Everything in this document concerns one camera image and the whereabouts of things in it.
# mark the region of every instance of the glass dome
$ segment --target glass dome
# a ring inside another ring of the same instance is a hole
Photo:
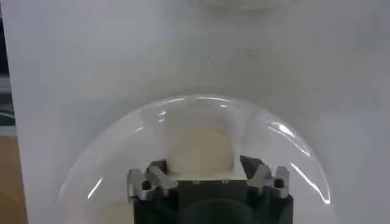
[[[314,153],[286,123],[249,102],[179,96],[130,112],[92,142],[58,198],[59,223],[133,223],[126,175],[165,159],[175,180],[246,180],[240,156],[273,172],[285,166],[294,223],[335,223],[331,193]]]

